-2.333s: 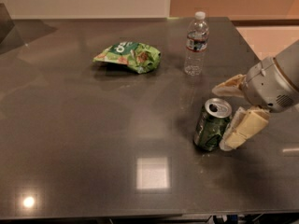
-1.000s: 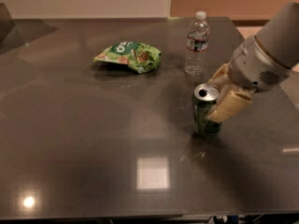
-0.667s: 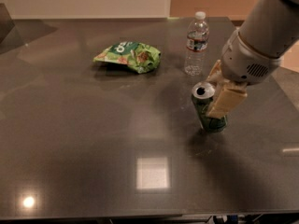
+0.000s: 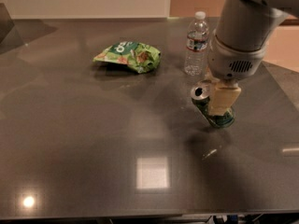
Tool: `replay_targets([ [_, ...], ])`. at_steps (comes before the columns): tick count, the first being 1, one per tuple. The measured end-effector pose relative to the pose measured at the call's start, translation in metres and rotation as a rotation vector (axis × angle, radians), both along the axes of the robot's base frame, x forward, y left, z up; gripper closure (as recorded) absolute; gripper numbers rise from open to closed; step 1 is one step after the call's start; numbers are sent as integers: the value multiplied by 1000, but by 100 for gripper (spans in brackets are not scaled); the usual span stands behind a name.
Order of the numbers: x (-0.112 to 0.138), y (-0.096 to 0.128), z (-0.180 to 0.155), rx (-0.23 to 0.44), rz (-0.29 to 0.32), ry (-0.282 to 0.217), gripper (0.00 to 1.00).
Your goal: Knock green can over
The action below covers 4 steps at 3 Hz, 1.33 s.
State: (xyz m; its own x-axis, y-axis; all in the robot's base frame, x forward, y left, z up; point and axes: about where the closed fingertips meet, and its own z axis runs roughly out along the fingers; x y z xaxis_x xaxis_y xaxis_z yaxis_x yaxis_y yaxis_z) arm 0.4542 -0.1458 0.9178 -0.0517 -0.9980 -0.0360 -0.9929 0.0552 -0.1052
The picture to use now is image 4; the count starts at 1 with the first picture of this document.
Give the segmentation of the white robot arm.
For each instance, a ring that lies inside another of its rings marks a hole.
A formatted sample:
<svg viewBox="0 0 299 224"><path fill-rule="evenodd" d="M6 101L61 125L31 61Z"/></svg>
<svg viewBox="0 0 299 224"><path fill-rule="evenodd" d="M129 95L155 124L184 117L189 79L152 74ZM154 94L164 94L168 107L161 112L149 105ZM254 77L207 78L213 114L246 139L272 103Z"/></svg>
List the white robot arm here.
<svg viewBox="0 0 299 224"><path fill-rule="evenodd" d="M233 105L238 82L254 75L267 40L289 15L299 16L299 0L225 0L208 53L210 115L222 116Z"/></svg>

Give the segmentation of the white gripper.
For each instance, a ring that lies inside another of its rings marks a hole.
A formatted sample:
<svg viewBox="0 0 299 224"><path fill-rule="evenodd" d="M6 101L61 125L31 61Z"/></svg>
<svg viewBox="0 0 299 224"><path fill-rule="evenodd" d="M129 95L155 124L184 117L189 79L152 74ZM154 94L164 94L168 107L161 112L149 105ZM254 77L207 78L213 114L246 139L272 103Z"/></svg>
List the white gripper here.
<svg viewBox="0 0 299 224"><path fill-rule="evenodd" d="M235 80L251 77L257 71L265 55L266 48L255 51L240 51L224 45L213 32L209 41L208 68L205 80L210 85L208 114L223 116L235 103L241 88Z"/></svg>

